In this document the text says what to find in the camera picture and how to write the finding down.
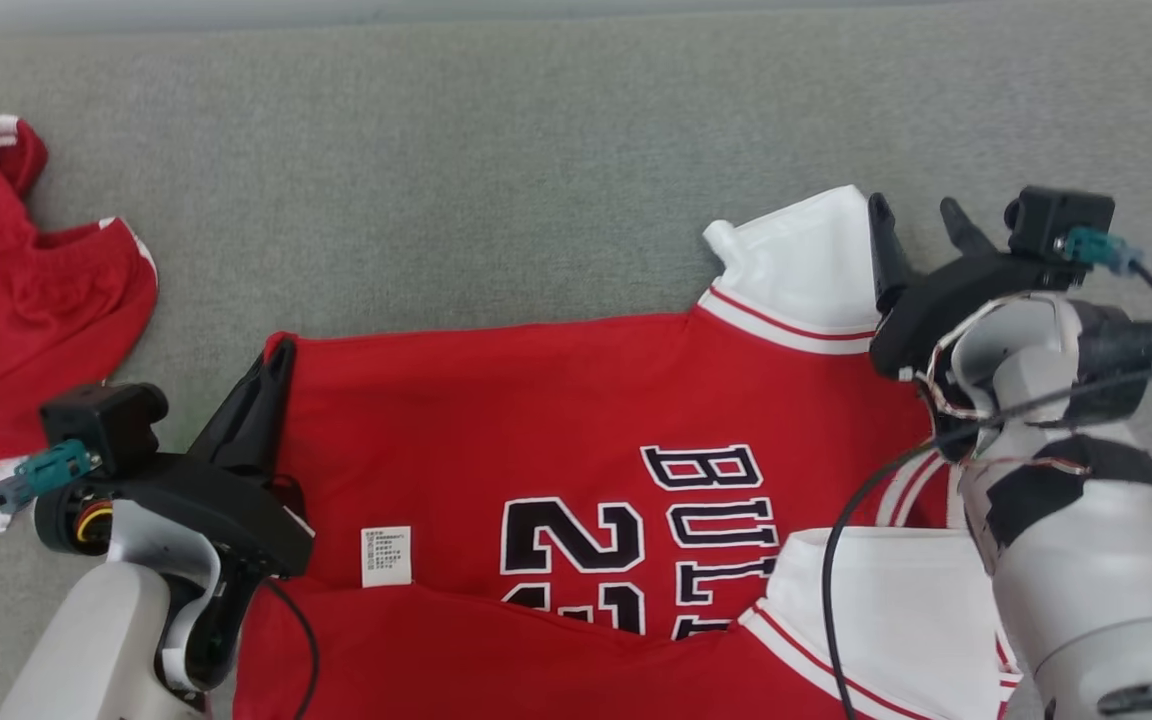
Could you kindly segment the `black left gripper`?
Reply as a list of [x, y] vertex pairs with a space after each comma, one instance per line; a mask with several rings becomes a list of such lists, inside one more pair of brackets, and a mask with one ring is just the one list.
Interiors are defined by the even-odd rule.
[[314, 532], [276, 483], [296, 342], [279, 338], [253, 363], [185, 454], [132, 454], [91, 471], [99, 497], [123, 498], [175, 521], [275, 577], [302, 577]]

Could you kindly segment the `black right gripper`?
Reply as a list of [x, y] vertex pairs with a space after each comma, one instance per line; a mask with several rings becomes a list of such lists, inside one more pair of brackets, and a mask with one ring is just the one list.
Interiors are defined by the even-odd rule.
[[876, 373], [890, 381], [905, 367], [927, 365], [933, 346], [987, 302], [1016, 293], [1069, 290], [1068, 264], [998, 252], [954, 197], [940, 200], [940, 214], [952, 247], [963, 256], [914, 279], [886, 196], [867, 199], [870, 265], [881, 318], [867, 354]]

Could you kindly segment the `red jersey with white sleeves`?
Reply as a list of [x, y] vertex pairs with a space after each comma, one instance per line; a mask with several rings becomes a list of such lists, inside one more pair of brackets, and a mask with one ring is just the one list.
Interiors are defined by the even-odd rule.
[[314, 555], [234, 720], [1002, 720], [1020, 683], [931, 420], [879, 378], [867, 197], [708, 223], [685, 313], [296, 341]]

